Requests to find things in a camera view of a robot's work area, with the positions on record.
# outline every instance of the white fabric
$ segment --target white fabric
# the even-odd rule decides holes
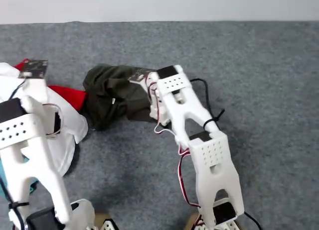
[[[18,76],[19,70],[8,63],[0,63],[0,102],[8,100],[12,92],[23,81]],[[75,143],[79,143],[87,134],[87,121],[60,95],[46,87],[45,80],[41,82],[41,79],[37,79],[35,82],[28,79],[14,97],[21,98],[25,95],[30,95],[43,104],[52,103],[61,108],[64,125],[60,134],[48,139],[48,144],[54,165],[63,176],[71,165]]]

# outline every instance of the olive green fabric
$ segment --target olive green fabric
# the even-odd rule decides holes
[[[87,91],[84,110],[96,130],[104,130],[118,117],[151,121],[150,102],[143,88],[128,78],[139,67],[99,64],[86,75],[83,86]]]

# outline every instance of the carpet floor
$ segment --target carpet floor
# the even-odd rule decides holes
[[[319,23],[132,22],[0,25],[0,61],[48,59],[48,84],[83,89],[98,63],[158,69],[180,64],[209,82],[213,111],[226,112],[245,209],[266,230],[319,227]],[[194,83],[204,103],[204,87]],[[70,200],[86,198],[121,230],[181,230],[196,211],[183,200],[177,147],[154,124],[115,120],[92,128],[65,176]],[[198,131],[187,123],[190,133]],[[183,176],[195,201],[190,159]],[[39,185],[32,208],[51,205]],[[10,229],[0,198],[0,230]],[[257,227],[246,217],[247,230]]]

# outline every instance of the red cloth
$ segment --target red cloth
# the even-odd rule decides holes
[[[14,67],[17,68],[19,71],[22,71],[23,67],[24,67],[24,63],[26,61],[30,61],[30,60],[29,59],[24,59],[22,62],[20,62],[19,64],[15,65]]]
[[[22,71],[24,67],[24,63],[26,61],[29,61],[29,59],[24,59],[22,62],[15,65],[14,67],[17,68],[19,71]],[[53,91],[55,91],[57,94],[59,94],[61,97],[63,97],[78,112],[82,109],[84,99],[86,96],[85,91],[79,91],[69,87],[61,87],[61,86],[48,86],[48,87],[52,89]]]

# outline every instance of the teal fabric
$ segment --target teal fabric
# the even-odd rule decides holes
[[[4,169],[3,169],[3,165],[2,165],[2,161],[1,160],[0,160],[0,176],[3,179],[3,181],[4,181],[4,184],[7,185],[5,174],[4,174]],[[36,183],[36,182],[38,182],[37,179],[33,179],[32,180],[31,185],[30,185],[30,193],[32,193],[35,190],[34,183]],[[3,192],[3,190],[1,188],[0,188],[0,195],[4,197],[4,192]]]

